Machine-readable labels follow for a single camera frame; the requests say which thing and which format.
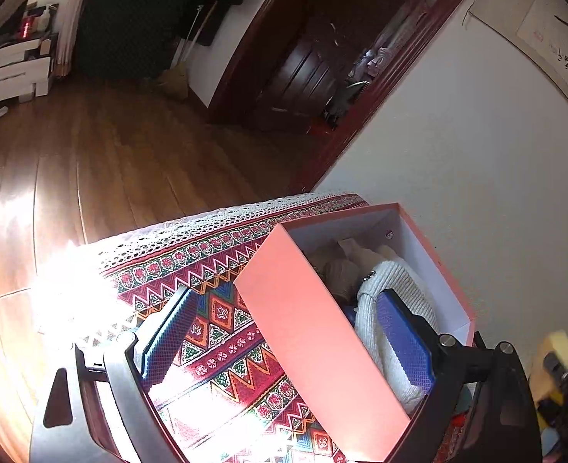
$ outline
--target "cardboard box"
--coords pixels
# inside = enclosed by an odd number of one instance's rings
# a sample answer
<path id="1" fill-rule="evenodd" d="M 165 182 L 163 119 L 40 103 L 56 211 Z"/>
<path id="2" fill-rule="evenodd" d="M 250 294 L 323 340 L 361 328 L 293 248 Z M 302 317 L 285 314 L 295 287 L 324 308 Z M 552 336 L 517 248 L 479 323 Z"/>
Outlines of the cardboard box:
<path id="1" fill-rule="evenodd" d="M 351 237 L 368 248 L 392 247 L 431 291 L 439 331 L 471 345 L 475 318 L 468 302 L 399 204 L 277 225 L 234 285 L 292 384 L 344 455 L 384 461 L 409 418 L 303 254 Z"/>

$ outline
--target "wooden floor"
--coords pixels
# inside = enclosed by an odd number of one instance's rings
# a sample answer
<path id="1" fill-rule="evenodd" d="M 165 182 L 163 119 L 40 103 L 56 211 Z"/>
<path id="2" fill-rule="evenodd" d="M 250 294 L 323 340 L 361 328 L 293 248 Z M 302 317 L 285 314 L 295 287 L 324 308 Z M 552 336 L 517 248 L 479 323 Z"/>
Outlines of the wooden floor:
<path id="1" fill-rule="evenodd" d="M 38 267 L 73 245 L 287 194 L 298 138 L 205 125 L 135 83 L 68 79 L 0 119 L 0 443 L 28 458 Z"/>

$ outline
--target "white ribbed fabric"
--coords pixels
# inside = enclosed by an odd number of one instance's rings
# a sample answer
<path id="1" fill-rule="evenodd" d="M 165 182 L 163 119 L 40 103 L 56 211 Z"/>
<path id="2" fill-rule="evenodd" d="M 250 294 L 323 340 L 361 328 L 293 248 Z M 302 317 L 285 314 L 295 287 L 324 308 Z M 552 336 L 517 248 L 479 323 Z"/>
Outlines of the white ribbed fabric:
<path id="1" fill-rule="evenodd" d="M 401 263 L 383 261 L 374 268 L 374 271 L 375 274 L 363 282 L 357 294 L 359 308 L 355 332 L 387 379 L 404 410 L 411 413 L 424 397 L 424 392 L 419 387 L 411 385 L 378 323 L 376 299 L 383 290 L 394 289 L 413 314 L 424 317 L 434 331 L 438 332 L 436 315 L 411 274 Z"/>

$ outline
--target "red wooden door frame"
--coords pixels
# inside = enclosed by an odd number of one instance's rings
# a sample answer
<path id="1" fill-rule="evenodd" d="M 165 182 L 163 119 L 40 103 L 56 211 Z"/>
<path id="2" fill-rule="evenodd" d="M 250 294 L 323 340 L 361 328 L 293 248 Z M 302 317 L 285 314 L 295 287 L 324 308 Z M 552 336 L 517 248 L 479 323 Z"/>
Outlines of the red wooden door frame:
<path id="1" fill-rule="evenodd" d="M 301 169 L 290 186 L 291 193 L 311 191 L 320 182 L 460 3 L 462 0 L 437 0 L 434 3 L 402 50 L 351 106 L 316 158 Z"/>

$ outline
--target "open cardboard box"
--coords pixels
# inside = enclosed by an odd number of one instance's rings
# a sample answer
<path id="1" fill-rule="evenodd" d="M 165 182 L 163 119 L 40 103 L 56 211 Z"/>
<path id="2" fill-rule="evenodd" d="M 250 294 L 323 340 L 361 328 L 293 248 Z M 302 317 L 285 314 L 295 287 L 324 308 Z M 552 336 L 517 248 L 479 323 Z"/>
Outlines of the open cardboard box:
<path id="1" fill-rule="evenodd" d="M 410 420 L 303 254 L 351 237 L 363 247 L 393 248 L 431 291 L 439 333 L 471 345 L 470 305 L 399 204 L 277 225 L 234 285 L 292 384 L 344 455 L 384 461 Z"/>

